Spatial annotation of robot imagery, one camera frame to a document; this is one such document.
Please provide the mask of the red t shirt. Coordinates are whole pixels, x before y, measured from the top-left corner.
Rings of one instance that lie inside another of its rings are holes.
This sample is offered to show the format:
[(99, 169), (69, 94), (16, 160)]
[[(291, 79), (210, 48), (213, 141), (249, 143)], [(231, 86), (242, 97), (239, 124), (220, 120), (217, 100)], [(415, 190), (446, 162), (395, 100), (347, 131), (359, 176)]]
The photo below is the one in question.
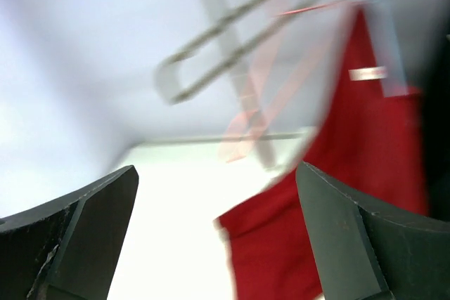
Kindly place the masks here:
[[(362, 6), (353, 11), (328, 114), (304, 160), (343, 183), (426, 214), (417, 89), (386, 96), (378, 79), (352, 70), (376, 64)], [(239, 299), (314, 299), (322, 291), (304, 224), (295, 173), (219, 217), (231, 247)]]

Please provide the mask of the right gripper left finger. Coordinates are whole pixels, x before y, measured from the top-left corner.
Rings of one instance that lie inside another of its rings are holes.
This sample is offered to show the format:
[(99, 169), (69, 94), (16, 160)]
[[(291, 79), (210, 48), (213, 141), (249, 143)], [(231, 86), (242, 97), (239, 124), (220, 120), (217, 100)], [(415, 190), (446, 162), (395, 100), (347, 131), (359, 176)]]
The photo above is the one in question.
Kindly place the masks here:
[(107, 299), (139, 175), (122, 167), (1, 219), (1, 298)]

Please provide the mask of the blue wire hanger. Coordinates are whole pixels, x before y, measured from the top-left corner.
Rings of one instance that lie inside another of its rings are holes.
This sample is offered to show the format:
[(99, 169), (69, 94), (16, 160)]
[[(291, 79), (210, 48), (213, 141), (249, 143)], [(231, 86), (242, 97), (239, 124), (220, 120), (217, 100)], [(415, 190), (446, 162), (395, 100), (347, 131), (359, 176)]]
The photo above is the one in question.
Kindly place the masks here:
[(367, 5), (366, 14), (385, 97), (409, 95), (409, 86), (389, 8), (383, 3), (371, 2)]

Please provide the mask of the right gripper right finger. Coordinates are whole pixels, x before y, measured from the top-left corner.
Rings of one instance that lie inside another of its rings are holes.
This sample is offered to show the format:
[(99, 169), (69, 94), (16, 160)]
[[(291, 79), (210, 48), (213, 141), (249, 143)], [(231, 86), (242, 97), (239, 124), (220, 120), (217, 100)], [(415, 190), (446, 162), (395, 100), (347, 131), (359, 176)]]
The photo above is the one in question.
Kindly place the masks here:
[(449, 298), (449, 223), (383, 202), (306, 162), (296, 181), (326, 299)]

